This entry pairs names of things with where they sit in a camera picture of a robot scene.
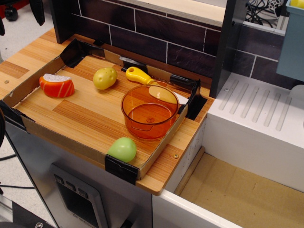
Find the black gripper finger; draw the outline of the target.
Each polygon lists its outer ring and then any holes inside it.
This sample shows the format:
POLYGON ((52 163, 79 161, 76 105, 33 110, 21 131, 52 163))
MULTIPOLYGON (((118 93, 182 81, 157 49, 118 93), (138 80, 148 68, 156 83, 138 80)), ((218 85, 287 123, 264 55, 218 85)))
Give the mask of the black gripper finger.
POLYGON ((43 0, 30 0, 29 3, 37 23, 42 26, 45 23, 43 0))
POLYGON ((2 18, 0 18, 0 35, 1 36, 5 35, 5 28, 4 28, 4 24, 3 24, 2 18))

